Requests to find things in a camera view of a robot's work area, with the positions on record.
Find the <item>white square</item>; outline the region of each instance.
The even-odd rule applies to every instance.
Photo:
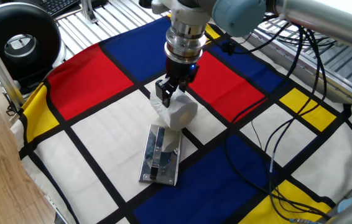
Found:
[[[145,85],[150,91],[155,91],[155,82],[160,79],[164,79],[162,76],[153,82]],[[193,121],[186,127],[202,144],[206,144],[211,141],[214,137],[219,135],[226,127],[215,118],[203,105],[201,105],[192,95],[187,93],[194,102],[198,103],[198,113]]]
[[[116,224],[129,224],[129,222],[127,221],[126,218],[123,218],[119,222],[117,222]]]
[[[290,120],[292,116],[284,111],[277,105],[272,105],[270,108],[261,113],[257,118],[253,120],[253,125],[259,136],[262,144],[262,150],[264,151],[266,142],[269,139],[271,133],[275,131],[280,125]],[[278,130],[270,140],[267,148],[267,154],[272,155],[274,147],[281,133],[285,129]],[[260,143],[257,140],[257,136],[254,132],[251,123],[246,124],[241,132],[245,134],[252,142],[260,147]],[[276,157],[274,160],[282,167],[284,167],[291,159],[293,159],[304,147],[306,147],[314,138],[316,134],[312,133],[311,130],[306,128],[299,121],[294,121],[287,132],[282,137],[276,151]]]
[[[42,141],[35,153],[70,202],[80,223],[97,223],[118,208],[64,131]]]
[[[186,136],[182,136],[182,148],[180,153],[180,162],[185,160],[188,156],[191,156],[195,151],[197,151],[197,147],[188,140]]]
[[[138,178],[150,124],[165,125],[150,101],[135,91],[72,126],[125,201],[149,185]],[[183,137],[182,158],[194,151]]]
[[[352,189],[352,130],[345,123],[292,177],[319,196],[339,202]]]

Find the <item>black round object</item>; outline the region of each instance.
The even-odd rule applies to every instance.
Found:
[[[14,60],[5,54],[5,47],[9,39],[21,34],[35,37],[36,46],[24,60]],[[44,10],[23,2],[0,5],[0,58],[14,80],[51,67],[60,47],[60,31]]]

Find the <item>red square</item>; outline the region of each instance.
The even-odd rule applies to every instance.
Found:
[[[133,85],[97,44],[56,68],[48,81],[50,98],[66,120]]]
[[[231,122],[239,112],[263,98],[259,90],[208,52],[202,55],[198,64],[200,69],[190,88],[228,121]]]

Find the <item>wire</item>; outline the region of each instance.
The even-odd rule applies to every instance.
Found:
[[[314,34],[313,34],[313,32],[312,32],[311,30],[308,30],[308,35],[310,36],[310,38],[308,38],[308,40],[309,40],[309,42],[310,42],[310,45],[312,46],[313,51],[315,52],[315,55],[316,55],[316,57],[317,57],[317,59],[318,59],[318,60],[317,60],[316,81],[315,81],[315,83],[314,83],[314,85],[313,85],[312,94],[314,94],[314,92],[315,92],[315,90],[316,90],[316,87],[317,87],[318,74],[319,74],[319,69],[318,69],[318,68],[319,68],[319,67],[321,68],[322,73],[323,73],[324,92],[323,92],[323,98],[321,99],[321,101],[320,101],[319,103],[317,103],[316,106],[314,106],[314,107],[311,108],[310,110],[308,110],[308,111],[306,111],[306,112],[300,114],[300,113],[304,110],[304,108],[308,105],[308,103],[311,101],[311,99],[310,99],[310,97],[309,97],[309,99],[306,101],[306,103],[305,103],[305,104],[301,107],[301,109],[299,109],[299,111],[297,112],[297,114],[298,114],[299,116],[303,116],[303,115],[305,115],[305,114],[307,114],[307,113],[309,113],[309,112],[315,110],[315,108],[317,108],[318,106],[321,105],[321,103],[323,103],[323,101],[324,101],[324,99],[325,99],[325,97],[326,97],[326,95],[327,95],[327,78],[326,78],[326,76],[325,76],[325,69],[324,69],[324,67],[323,67],[321,58],[320,58],[320,56],[319,56],[320,53],[319,53],[319,50],[318,50],[317,41],[315,41],[315,36],[314,36]],[[269,169],[269,191],[270,191],[270,192],[272,192],[272,168],[273,168],[274,158],[275,158],[275,155],[276,155],[276,150],[277,150],[277,147],[278,147],[278,145],[279,145],[279,143],[280,143],[280,140],[282,139],[283,135],[286,133],[286,131],[288,130],[288,128],[290,127],[290,125],[292,124],[292,122],[293,122],[294,120],[295,120],[295,118],[292,118],[292,119],[288,120],[287,122],[285,122],[284,124],[282,124],[281,126],[279,126],[279,127],[270,135],[270,138],[269,138],[269,139],[267,140],[267,142],[266,142],[265,152],[267,151],[268,143],[269,143],[269,141],[271,140],[271,137],[273,137],[273,135],[274,135],[276,132],[278,132],[278,130],[279,130],[281,127],[283,127],[283,126],[285,126],[286,124],[288,124],[287,127],[283,130],[283,132],[282,132],[282,134],[280,135],[280,137],[278,138],[278,140],[277,140],[277,142],[276,142],[276,145],[275,145],[275,147],[274,147],[273,153],[272,153],[272,159],[271,159],[271,164],[270,164],[270,169]],[[279,213],[279,211],[277,210],[276,206],[274,205],[274,200],[273,200],[272,194],[269,194],[269,197],[270,197],[270,200],[271,200],[271,204],[272,204],[272,206],[274,207],[274,210],[276,211],[276,213],[277,213],[278,215],[280,215],[281,218],[284,218],[284,219],[285,219],[285,216],[281,215],[281,214]]]
[[[292,72],[294,71],[294,69],[295,69],[295,67],[296,67],[296,65],[297,65],[297,61],[298,61],[298,59],[299,59],[299,55],[300,55],[300,53],[301,53],[301,51],[302,51],[302,47],[303,47],[303,33],[304,33],[304,30],[303,30],[303,28],[301,28],[300,26],[298,26],[298,28],[299,28],[299,31],[300,31],[299,46],[298,46],[298,49],[297,49],[297,54],[296,54],[296,56],[295,56],[295,59],[294,59],[294,61],[292,62],[292,65],[291,65],[290,70],[288,71],[288,74],[285,76],[285,78],[283,79],[283,81],[282,81],[272,92],[269,93],[269,95],[268,95],[267,97],[261,98],[260,100],[258,100],[258,101],[255,102],[254,104],[252,104],[251,106],[248,106],[246,109],[244,109],[244,110],[242,110],[240,113],[238,113],[238,114],[234,117],[234,119],[231,121],[231,124],[233,124],[242,114],[244,114],[245,112],[247,112],[247,111],[250,110],[251,108],[255,107],[255,106],[258,105],[259,103],[261,103],[261,102],[263,102],[264,100],[266,100],[268,97],[270,97],[273,93],[275,93],[279,88],[281,88],[281,87],[286,83],[286,81],[288,80],[288,78],[290,77],[290,75],[292,74]],[[304,114],[307,114],[307,112],[309,112],[309,111],[310,111],[310,110],[304,112],[303,114],[301,114],[301,116],[303,116]],[[255,131],[256,136],[257,136],[257,138],[258,138],[258,140],[259,140],[259,144],[261,145],[259,136],[257,135],[256,130],[254,130],[254,131]],[[302,204],[302,203],[298,203],[298,202],[294,202],[294,201],[291,201],[291,200],[287,200],[287,199],[278,191],[278,189],[276,190],[276,192],[277,192],[280,196],[271,193],[271,192],[272,192],[271,184],[269,184],[269,191],[267,191],[267,190],[265,190],[264,188],[258,186],[257,184],[251,182],[249,179],[245,178],[242,174],[240,174],[240,173],[238,172],[238,170],[235,168],[235,166],[233,165],[233,163],[231,162],[231,159],[230,159],[230,157],[229,157],[229,155],[228,155],[227,143],[226,143],[226,140],[227,140],[228,136],[229,136],[229,129],[226,130],[225,140],[224,140],[224,142],[223,142],[224,150],[225,150],[225,154],[226,154],[226,158],[227,158],[227,160],[228,160],[228,162],[229,162],[231,168],[234,170],[234,172],[235,172],[241,179],[243,179],[245,182],[247,182],[248,184],[252,185],[253,187],[257,188],[257,189],[260,190],[261,192],[264,192],[265,194],[271,195],[271,198],[274,197],[274,198],[277,198],[277,199],[279,199],[279,200],[286,201],[286,202],[288,202],[289,204],[293,205],[293,206],[294,206],[296,209],[298,209],[298,210],[302,210],[302,209],[301,209],[301,208],[298,208],[297,206],[304,207],[304,208],[308,208],[309,210],[302,210],[302,211],[314,213],[314,214],[316,214],[316,215],[321,215],[321,216],[325,217],[327,220],[329,220],[330,217],[329,217],[327,214],[323,213],[322,211],[320,211],[320,210],[318,210],[318,209],[316,209],[316,208],[313,208],[313,207],[308,206],[308,205],[304,205],[304,204]],[[276,210],[276,212],[280,215],[280,217],[282,217],[283,219],[289,221],[289,219],[288,219],[287,217],[283,216],[281,213],[279,213],[278,210]]]
[[[247,50],[247,51],[244,51],[244,52],[236,52],[234,49],[235,49],[235,45],[232,44],[231,42],[226,42],[224,43],[223,45],[217,43],[217,41],[208,33],[208,32],[205,32],[205,36],[206,38],[208,38],[210,41],[214,42],[223,52],[226,52],[228,53],[229,55],[232,55],[232,54],[249,54],[249,53],[252,53],[252,52],[255,52],[257,50],[260,50],[262,49],[263,47],[269,45],[274,39],[277,38],[277,36],[287,28],[287,26],[289,25],[289,23],[286,23],[276,34],[274,34],[274,36],[268,40],[266,43],[258,46],[258,47],[255,47],[251,50]]]
[[[252,36],[252,34],[253,34],[253,31],[248,35],[248,37],[247,38],[245,38],[245,40],[244,41],[242,41],[241,43],[238,43],[238,44],[245,44],[245,42],[247,42],[248,41],[248,39]]]

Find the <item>black cable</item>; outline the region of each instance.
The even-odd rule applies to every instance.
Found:
[[[248,35],[248,37],[247,38],[245,38],[245,40],[244,41],[242,41],[241,43],[238,43],[238,44],[245,44],[245,42],[247,42],[248,41],[248,39],[252,36],[252,34],[253,34],[253,31]]]
[[[301,109],[297,112],[297,114],[298,114],[299,116],[303,116],[303,115],[305,115],[305,114],[307,114],[307,113],[309,113],[309,112],[315,110],[315,108],[317,108],[318,106],[320,106],[320,105],[322,104],[322,102],[324,101],[324,99],[325,99],[325,97],[326,97],[326,95],[327,95],[327,78],[326,78],[326,76],[325,76],[325,69],[324,69],[324,67],[323,67],[321,58],[320,58],[320,56],[319,56],[319,50],[318,50],[317,42],[315,41],[315,36],[314,36],[313,32],[312,32],[311,30],[309,30],[308,33],[309,33],[310,38],[313,39],[313,41],[312,41],[310,38],[309,38],[308,40],[309,40],[310,44],[312,45],[312,48],[313,48],[313,50],[314,50],[314,52],[315,52],[315,54],[316,54],[316,57],[317,57],[317,59],[318,59],[318,60],[317,60],[316,82],[315,82],[315,84],[314,84],[314,86],[313,86],[312,94],[314,94],[315,89],[316,89],[316,87],[317,87],[318,71],[319,71],[318,67],[321,68],[322,73],[323,73],[324,93],[323,93],[323,98],[321,99],[321,101],[320,101],[315,107],[313,107],[313,108],[311,108],[310,110],[308,110],[308,111],[306,111],[306,112],[300,114],[300,112],[302,112],[302,111],[304,110],[304,108],[307,106],[307,104],[311,101],[311,99],[309,98],[309,99],[307,100],[307,102],[306,102],[306,103],[301,107]],[[274,157],[275,157],[275,153],[276,153],[276,150],[277,150],[277,146],[278,146],[278,144],[279,144],[281,138],[282,138],[283,135],[285,134],[285,132],[288,130],[288,128],[290,127],[290,125],[291,125],[292,122],[294,121],[294,119],[295,119],[295,118],[292,118],[292,119],[290,119],[289,121],[287,121],[287,122],[285,122],[284,124],[282,124],[281,126],[279,126],[279,127],[271,134],[269,140],[267,141],[267,143],[266,143],[266,148],[265,148],[265,152],[267,151],[267,146],[268,146],[268,143],[269,143],[271,137],[272,137],[281,127],[283,127],[284,125],[288,124],[287,127],[286,127],[286,128],[284,129],[284,131],[282,132],[282,134],[280,135],[279,139],[277,140],[277,143],[276,143],[276,146],[275,146],[275,148],[274,148],[273,155],[272,155],[272,163],[274,162]],[[270,190],[270,191],[272,191],[272,190],[271,190],[271,187],[272,187],[272,184],[271,184],[271,182],[272,182],[271,173],[272,173],[272,171],[270,170],[270,174],[269,174],[269,190]],[[275,211],[279,214],[279,212],[278,212],[277,209],[276,209],[276,206],[274,205],[274,201],[273,201],[272,195],[269,194],[269,196],[270,196],[270,200],[271,200],[272,206],[274,207]],[[297,208],[297,209],[303,211],[301,208],[295,207],[294,205],[292,205],[292,206],[293,206],[294,208]]]
[[[282,86],[285,84],[285,82],[288,80],[289,76],[292,74],[292,72],[294,71],[294,69],[295,69],[295,67],[296,67],[296,65],[297,65],[297,60],[298,60],[298,58],[299,58],[300,52],[302,51],[302,47],[303,47],[303,46],[302,46],[302,45],[303,45],[303,29],[302,29],[300,26],[299,26],[299,29],[300,29],[300,36],[301,36],[300,40],[301,40],[301,41],[300,41],[300,44],[299,44],[299,46],[298,46],[298,51],[297,51],[297,55],[296,55],[296,57],[295,57],[295,60],[293,61],[292,65],[291,65],[291,68],[290,68],[288,74],[285,76],[285,78],[284,78],[284,80],[282,81],[282,83],[280,83],[280,85],[278,85],[278,86],[269,94],[269,96],[272,95],[274,92],[276,92],[280,87],[282,87]],[[247,107],[246,109],[242,110],[240,113],[238,113],[238,114],[234,117],[234,119],[232,120],[231,124],[233,124],[243,113],[247,112],[247,111],[250,110],[251,108],[253,108],[253,107],[255,107],[256,105],[258,105],[259,103],[263,102],[265,99],[266,99],[266,97],[263,97],[262,99],[258,100],[257,102],[255,102],[255,103],[252,104],[251,106],[249,106],[249,107]],[[249,184],[252,185],[253,187],[259,189],[261,192],[264,192],[265,194],[272,195],[272,197],[274,197],[274,198],[277,198],[277,199],[279,199],[279,200],[286,201],[286,202],[290,203],[291,205],[297,205],[297,206],[309,208],[308,212],[312,212],[312,213],[314,213],[314,214],[316,214],[316,215],[322,215],[322,216],[325,217],[326,219],[329,219],[329,218],[330,218],[327,214],[324,214],[322,211],[320,211],[320,210],[318,210],[318,209],[316,209],[316,208],[310,207],[310,206],[308,206],[308,205],[304,205],[304,204],[302,204],[302,203],[294,202],[294,201],[291,201],[291,200],[286,200],[286,198],[283,197],[283,196],[280,197],[280,196],[278,196],[278,195],[274,195],[274,194],[271,193],[272,191],[270,191],[270,192],[266,191],[264,188],[262,188],[262,187],[256,185],[255,183],[251,182],[249,179],[247,179],[247,178],[245,178],[243,175],[241,175],[241,174],[238,172],[238,170],[235,168],[235,166],[233,165],[233,163],[231,162],[231,159],[229,158],[228,151],[227,151],[227,143],[226,143],[226,140],[227,140],[228,136],[229,136],[229,129],[226,130],[225,140],[224,140],[224,142],[223,142],[223,144],[224,144],[224,149],[225,149],[225,154],[226,154],[226,158],[227,158],[227,160],[228,160],[228,162],[229,162],[231,168],[234,170],[234,172],[235,172],[241,179],[243,179],[245,182],[249,183]]]
[[[214,42],[223,52],[226,52],[228,53],[229,55],[232,55],[232,54],[249,54],[249,53],[252,53],[252,52],[255,52],[257,50],[260,50],[262,49],[263,47],[269,45],[274,39],[277,38],[277,36],[282,32],[284,31],[287,26],[289,25],[289,23],[286,23],[286,25],[284,25],[270,40],[268,40],[266,43],[258,46],[258,47],[255,47],[251,50],[247,50],[247,51],[244,51],[244,52],[236,52],[234,49],[235,49],[235,45],[232,44],[231,42],[226,42],[224,43],[223,45],[217,43],[217,41],[208,33],[208,32],[205,32],[205,36],[206,38],[208,38],[210,41]]]

